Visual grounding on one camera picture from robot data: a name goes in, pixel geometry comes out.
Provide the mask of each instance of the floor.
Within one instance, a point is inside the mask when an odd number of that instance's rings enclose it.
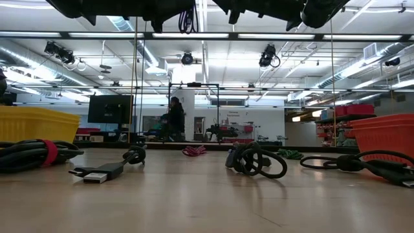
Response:
[[[185,157],[148,150],[146,165],[103,184],[73,166],[121,160],[88,149],[62,166],[0,175],[0,232],[413,232],[414,190],[368,173],[317,171],[288,161],[279,180],[224,167],[226,152]]]

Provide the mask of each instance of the usb cable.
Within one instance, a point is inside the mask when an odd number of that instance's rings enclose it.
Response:
[[[122,162],[113,162],[104,164],[97,168],[75,168],[69,173],[77,176],[83,177],[84,183],[103,183],[105,181],[110,181],[117,178],[122,172],[124,172],[125,164],[138,164],[142,162],[145,164],[146,152],[145,149],[147,146],[131,146],[122,157],[124,161]]]

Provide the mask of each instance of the basket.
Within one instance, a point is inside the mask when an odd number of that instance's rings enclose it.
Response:
[[[73,142],[80,116],[40,107],[0,106],[0,141],[28,139]]]
[[[414,114],[391,115],[351,122],[361,152],[389,150],[404,153],[414,158]],[[366,155],[365,161],[384,159],[407,163],[406,159],[390,155]]]

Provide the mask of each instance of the monitor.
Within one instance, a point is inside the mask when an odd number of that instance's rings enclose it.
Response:
[[[91,96],[89,123],[129,124],[131,117],[130,95]]]

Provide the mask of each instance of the yellow plastic basket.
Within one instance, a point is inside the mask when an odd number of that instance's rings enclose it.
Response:
[[[0,106],[0,141],[28,139],[73,142],[80,116],[40,107]]]

